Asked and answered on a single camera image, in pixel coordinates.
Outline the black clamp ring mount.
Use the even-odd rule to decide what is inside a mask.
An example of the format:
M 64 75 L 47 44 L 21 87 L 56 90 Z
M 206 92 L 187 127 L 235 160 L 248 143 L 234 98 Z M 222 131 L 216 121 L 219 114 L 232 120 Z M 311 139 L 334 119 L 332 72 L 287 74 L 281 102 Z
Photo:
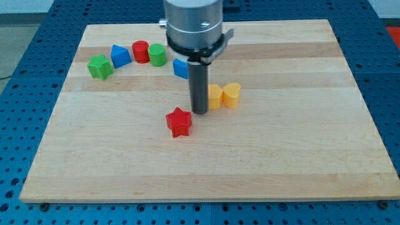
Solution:
M 167 44 L 170 51 L 176 58 L 181 61 L 190 63 L 199 63 L 202 65 L 210 65 L 218 58 L 226 49 L 229 40 L 234 36 L 234 30 L 229 29 L 226 33 L 221 34 L 216 43 L 202 49 L 188 49 L 176 44 L 166 33 Z

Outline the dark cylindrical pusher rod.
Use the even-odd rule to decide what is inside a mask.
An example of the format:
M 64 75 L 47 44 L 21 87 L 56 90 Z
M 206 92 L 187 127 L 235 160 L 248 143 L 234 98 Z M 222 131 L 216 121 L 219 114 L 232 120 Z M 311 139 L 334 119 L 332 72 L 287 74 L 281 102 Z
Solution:
M 208 67 L 199 62 L 187 65 L 191 110 L 195 114 L 205 114 L 209 109 Z

